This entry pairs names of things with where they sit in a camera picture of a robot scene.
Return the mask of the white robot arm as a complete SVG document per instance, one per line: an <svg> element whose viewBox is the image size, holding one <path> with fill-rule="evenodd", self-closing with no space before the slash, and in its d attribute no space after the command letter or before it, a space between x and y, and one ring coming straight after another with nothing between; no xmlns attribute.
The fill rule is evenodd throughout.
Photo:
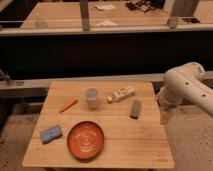
<svg viewBox="0 0 213 171"><path fill-rule="evenodd" d="M165 72L164 86L157 94L157 101L165 110L176 108L183 99L197 105L213 118L213 89L201 82L204 67L189 62Z"/></svg>

